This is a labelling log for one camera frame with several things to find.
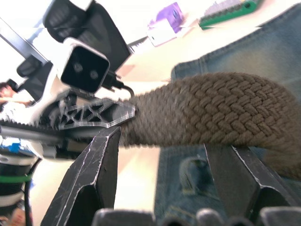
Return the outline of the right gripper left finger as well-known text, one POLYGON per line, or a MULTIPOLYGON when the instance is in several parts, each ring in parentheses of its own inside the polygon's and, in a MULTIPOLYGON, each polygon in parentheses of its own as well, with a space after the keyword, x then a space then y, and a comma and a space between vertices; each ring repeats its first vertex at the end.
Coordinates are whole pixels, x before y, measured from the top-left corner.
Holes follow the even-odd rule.
POLYGON ((120 127, 101 130, 68 168, 41 222, 43 226, 90 226, 94 214, 113 208, 120 127))

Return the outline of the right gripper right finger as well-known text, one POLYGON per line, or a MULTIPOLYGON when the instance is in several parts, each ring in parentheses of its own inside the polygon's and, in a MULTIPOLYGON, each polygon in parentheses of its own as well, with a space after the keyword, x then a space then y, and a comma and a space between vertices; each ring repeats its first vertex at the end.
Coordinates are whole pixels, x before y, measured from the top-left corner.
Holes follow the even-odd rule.
POLYGON ((300 207, 298 195, 249 148, 204 147, 216 191, 229 217, 258 219, 265 207, 300 207))

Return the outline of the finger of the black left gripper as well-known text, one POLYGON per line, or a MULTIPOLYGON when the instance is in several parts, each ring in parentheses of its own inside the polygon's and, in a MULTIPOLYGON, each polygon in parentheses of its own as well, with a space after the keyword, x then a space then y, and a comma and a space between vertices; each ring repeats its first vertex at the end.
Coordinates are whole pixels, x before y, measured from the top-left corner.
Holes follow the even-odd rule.
POLYGON ((136 113, 134 105, 122 100, 97 99, 88 104, 67 107, 60 115, 58 128, 110 128, 130 120, 136 113))

